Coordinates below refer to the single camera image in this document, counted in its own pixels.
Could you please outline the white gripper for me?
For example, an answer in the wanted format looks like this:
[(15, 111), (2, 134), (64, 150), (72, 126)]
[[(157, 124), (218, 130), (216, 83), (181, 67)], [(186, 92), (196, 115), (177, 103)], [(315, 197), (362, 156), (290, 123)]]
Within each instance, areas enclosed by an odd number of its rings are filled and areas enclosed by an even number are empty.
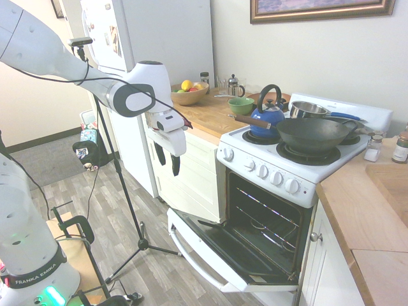
[(170, 152), (172, 172), (176, 177), (180, 171), (180, 157), (186, 152), (186, 136), (183, 130), (184, 120), (174, 110), (165, 112), (146, 112), (147, 136), (154, 141), (158, 160), (166, 164), (163, 149)]

